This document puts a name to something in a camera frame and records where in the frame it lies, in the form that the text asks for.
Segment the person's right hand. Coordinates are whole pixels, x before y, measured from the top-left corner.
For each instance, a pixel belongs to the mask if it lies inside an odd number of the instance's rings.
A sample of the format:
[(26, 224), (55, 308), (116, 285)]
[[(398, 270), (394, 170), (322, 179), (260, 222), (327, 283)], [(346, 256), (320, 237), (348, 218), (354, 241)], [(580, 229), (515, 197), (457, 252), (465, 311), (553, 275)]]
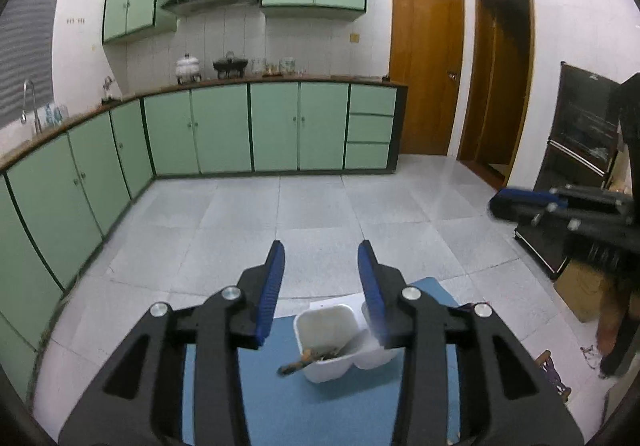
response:
[(613, 351), (617, 333), (628, 310), (628, 296), (614, 285), (607, 285), (602, 293), (597, 328), (597, 348), (602, 356)]

